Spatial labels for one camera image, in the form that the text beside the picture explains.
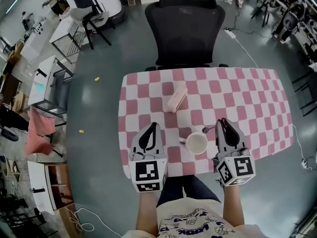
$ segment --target pink checkered tablecloth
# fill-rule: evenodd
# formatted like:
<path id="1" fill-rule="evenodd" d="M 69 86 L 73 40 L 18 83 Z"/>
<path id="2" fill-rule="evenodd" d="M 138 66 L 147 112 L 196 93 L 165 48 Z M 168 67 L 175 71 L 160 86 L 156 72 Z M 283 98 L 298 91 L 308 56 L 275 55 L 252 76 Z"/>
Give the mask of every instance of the pink checkered tablecloth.
<path id="1" fill-rule="evenodd" d="M 187 86 L 187 96 L 176 113 L 166 112 L 167 102 L 180 84 Z M 220 118 L 228 118 L 240 127 L 255 159 L 293 143 L 290 108 L 274 70 L 185 68 L 126 75 L 118 114 L 124 173 L 130 178 L 128 154 L 133 137 L 154 121 L 160 125 L 168 155 L 168 176 L 213 172 L 212 158 L 217 153 L 214 129 L 207 134 L 209 145 L 201 155 L 191 155 L 178 138 L 201 132 Z"/>

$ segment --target pink cloth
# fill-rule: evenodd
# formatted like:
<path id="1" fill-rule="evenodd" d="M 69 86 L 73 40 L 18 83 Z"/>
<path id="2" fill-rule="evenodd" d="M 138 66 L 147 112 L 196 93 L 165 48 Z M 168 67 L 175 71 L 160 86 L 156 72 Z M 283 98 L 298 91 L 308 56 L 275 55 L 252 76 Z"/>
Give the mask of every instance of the pink cloth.
<path id="1" fill-rule="evenodd" d="M 25 155 L 43 153 L 49 155 L 54 146 L 47 142 L 43 136 L 55 133 L 55 119 L 46 117 L 31 107 L 28 140 L 25 146 Z"/>

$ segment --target white cup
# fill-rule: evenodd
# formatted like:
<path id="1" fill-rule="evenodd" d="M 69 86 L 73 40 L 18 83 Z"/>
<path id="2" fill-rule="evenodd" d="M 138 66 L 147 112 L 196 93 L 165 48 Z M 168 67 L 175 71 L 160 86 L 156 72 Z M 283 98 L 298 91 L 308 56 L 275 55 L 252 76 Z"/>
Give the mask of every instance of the white cup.
<path id="1" fill-rule="evenodd" d="M 208 139 L 204 134 L 194 132 L 186 139 L 179 138 L 179 141 L 185 143 L 187 150 L 194 155 L 202 154 L 208 147 Z"/>

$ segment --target concrete floor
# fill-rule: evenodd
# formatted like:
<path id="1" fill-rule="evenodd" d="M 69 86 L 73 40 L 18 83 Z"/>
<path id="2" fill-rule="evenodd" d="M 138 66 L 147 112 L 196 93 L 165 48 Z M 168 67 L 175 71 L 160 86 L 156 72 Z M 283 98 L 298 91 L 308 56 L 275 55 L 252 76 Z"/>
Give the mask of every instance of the concrete floor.
<path id="1" fill-rule="evenodd" d="M 250 21 L 256 0 L 246 3 L 237 18 L 236 27 L 246 32 L 271 35 L 270 18 L 262 28 L 262 17 Z M 219 4 L 226 11 L 222 28 L 233 27 L 237 6 Z M 152 31 L 144 15 L 145 6 L 127 8 L 128 18 L 115 30 L 104 31 L 112 42 L 109 47 L 94 36 L 95 49 L 86 45 L 79 55 L 72 81 L 67 114 L 67 162 L 77 209 L 85 207 L 98 214 L 120 234 L 135 228 L 139 195 L 123 173 L 117 133 L 118 99 L 122 78 L 153 66 L 158 57 Z M 293 40 L 281 45 L 275 39 L 234 30 L 237 39 L 248 50 L 260 68 L 275 69 L 283 83 L 292 112 L 293 123 L 303 146 L 304 156 L 314 156 L 317 148 L 316 112 L 303 117 L 299 98 L 291 80 L 305 72 L 299 61 L 299 49 Z M 232 67 L 254 67 L 243 49 L 220 31 L 213 63 Z M 256 162 L 257 176 L 241 186 L 246 223 L 258 224 L 272 238 L 287 238 L 295 223 L 311 208 L 317 194 L 317 172 L 301 167 L 300 148 L 294 143 L 288 149 Z M 198 176 L 222 200 L 223 192 L 214 181 L 216 174 Z M 85 237 L 117 237 L 88 212 L 79 214 L 81 223 L 90 222 L 95 231 Z"/>

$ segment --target white cable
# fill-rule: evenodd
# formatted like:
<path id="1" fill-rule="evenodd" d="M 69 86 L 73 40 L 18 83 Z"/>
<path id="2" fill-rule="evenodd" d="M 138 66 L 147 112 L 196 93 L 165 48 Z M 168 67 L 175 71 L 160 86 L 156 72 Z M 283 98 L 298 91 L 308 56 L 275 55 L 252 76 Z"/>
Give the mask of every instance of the white cable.
<path id="1" fill-rule="evenodd" d="M 87 232 L 92 232 L 93 230 L 95 230 L 94 225 L 91 224 L 91 223 L 84 223 L 84 224 L 80 224 L 80 223 L 79 223 L 79 219 L 78 219 L 78 217 L 76 216 L 76 213 L 78 213 L 80 210 L 86 210 L 86 211 L 88 211 L 88 212 L 90 212 L 90 213 L 96 215 L 96 216 L 98 217 L 98 219 L 100 220 L 100 222 L 101 222 L 106 228 L 108 228 L 110 231 L 114 232 L 114 233 L 117 234 L 118 236 L 122 237 L 122 235 L 118 234 L 116 231 L 114 231 L 114 230 L 112 230 L 110 227 L 108 227 L 108 226 L 101 220 L 101 218 L 100 218 L 96 213 L 94 213 L 94 212 L 92 212 L 92 211 L 89 211 L 89 210 L 87 210 L 86 208 L 80 208 L 78 211 L 76 211 L 76 212 L 74 212 L 74 213 L 73 213 L 71 210 L 69 210 L 67 207 L 66 207 L 66 209 L 67 209 L 68 211 L 70 211 L 70 212 L 72 213 L 72 215 L 75 216 L 76 219 L 70 217 L 69 220 L 70 220 L 72 223 L 76 223 L 76 228 L 77 228 L 79 231 L 85 230 L 85 231 L 87 231 Z M 84 225 L 90 225 L 90 226 L 92 227 L 92 229 L 91 229 L 91 230 L 84 229 L 84 228 L 83 228 Z"/>
<path id="2" fill-rule="evenodd" d="M 251 60 L 254 62 L 254 64 L 256 65 L 256 67 L 257 68 L 259 68 L 258 67 L 258 65 L 257 65 L 257 63 L 253 60 L 253 58 L 250 56 L 250 54 L 248 53 L 248 51 L 242 46 L 242 44 L 236 39 L 236 38 L 234 38 L 236 41 L 237 41 L 237 43 L 239 43 L 240 44 L 240 46 L 244 49 L 244 51 L 248 54 L 248 56 L 251 58 Z"/>
<path id="3" fill-rule="evenodd" d="M 299 140 L 298 140 L 296 127 L 295 127 L 294 124 L 292 124 L 292 125 L 293 125 L 293 127 L 294 127 L 294 129 L 295 129 L 295 134 L 296 134 L 296 139 L 297 139 L 298 145 L 299 145 L 299 147 L 301 148 L 302 158 L 303 158 L 303 160 L 305 160 L 305 162 L 307 163 L 307 159 L 305 159 L 305 157 L 304 157 L 304 155 L 303 155 L 303 149 L 302 149 L 301 143 L 300 143 Z M 305 169 L 311 169 L 311 171 L 313 170 L 312 167 L 308 167 L 308 166 L 306 166 Z"/>

